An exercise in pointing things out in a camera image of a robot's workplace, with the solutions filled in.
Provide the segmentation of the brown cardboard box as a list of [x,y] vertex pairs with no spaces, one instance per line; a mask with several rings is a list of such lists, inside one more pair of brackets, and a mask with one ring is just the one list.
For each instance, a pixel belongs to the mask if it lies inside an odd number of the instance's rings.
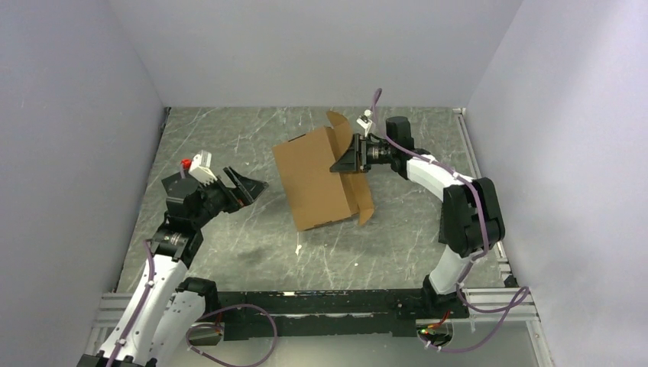
[[323,126],[272,147],[280,181],[300,232],[358,215],[364,225],[375,208],[367,175],[330,171],[352,142],[347,118],[326,113]]

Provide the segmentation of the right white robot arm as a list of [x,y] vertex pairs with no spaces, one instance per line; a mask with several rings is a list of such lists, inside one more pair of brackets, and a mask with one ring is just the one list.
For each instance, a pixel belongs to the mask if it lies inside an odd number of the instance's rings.
[[358,118],[366,131],[352,134],[342,156],[330,167],[333,173],[360,174],[376,164],[388,164],[402,178],[419,184],[442,202],[439,242],[445,245],[436,267],[426,278],[430,289],[421,307],[440,317],[451,305],[449,294],[460,288],[470,264],[486,255],[505,235],[504,219],[492,180],[473,178],[442,164],[428,151],[416,148],[408,118],[385,121],[385,137],[368,131],[371,113]]

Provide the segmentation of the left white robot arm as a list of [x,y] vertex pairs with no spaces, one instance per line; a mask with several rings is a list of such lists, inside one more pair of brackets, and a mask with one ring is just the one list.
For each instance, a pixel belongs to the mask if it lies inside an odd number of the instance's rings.
[[233,187],[200,164],[162,180],[167,210],[144,241],[143,275],[117,326],[79,366],[162,366],[194,322],[218,314],[216,283],[186,276],[203,243],[202,228],[220,213],[250,206],[268,187],[231,167],[224,172]]

